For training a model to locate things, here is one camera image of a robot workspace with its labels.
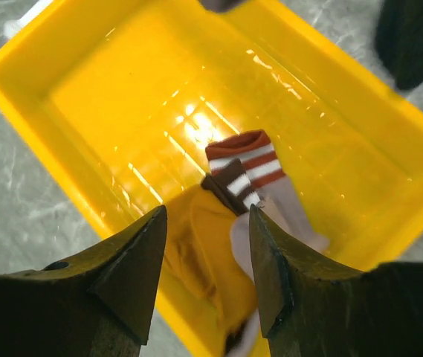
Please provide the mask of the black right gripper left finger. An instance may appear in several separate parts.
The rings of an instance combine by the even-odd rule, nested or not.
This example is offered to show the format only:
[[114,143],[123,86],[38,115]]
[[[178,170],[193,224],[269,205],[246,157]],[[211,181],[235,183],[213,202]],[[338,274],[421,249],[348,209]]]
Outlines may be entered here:
[[0,356],[138,356],[166,238],[159,206],[44,269],[0,274]]

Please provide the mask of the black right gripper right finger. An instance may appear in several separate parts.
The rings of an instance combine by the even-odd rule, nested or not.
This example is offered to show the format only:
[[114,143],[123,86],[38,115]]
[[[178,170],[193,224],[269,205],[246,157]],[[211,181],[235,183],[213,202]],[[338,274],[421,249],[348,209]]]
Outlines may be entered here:
[[340,264],[257,207],[250,246],[263,337],[273,356],[423,356],[423,263]]

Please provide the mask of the brown striped grey sock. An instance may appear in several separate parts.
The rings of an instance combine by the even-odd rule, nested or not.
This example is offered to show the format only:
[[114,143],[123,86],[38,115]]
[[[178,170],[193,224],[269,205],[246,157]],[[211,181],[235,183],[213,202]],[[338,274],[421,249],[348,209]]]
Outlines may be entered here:
[[328,247],[329,240],[311,226],[265,131],[244,132],[211,143],[205,153],[212,179],[239,210],[230,229],[230,244],[236,262],[249,278],[254,277],[249,238],[249,210],[253,205],[315,251],[323,252]]

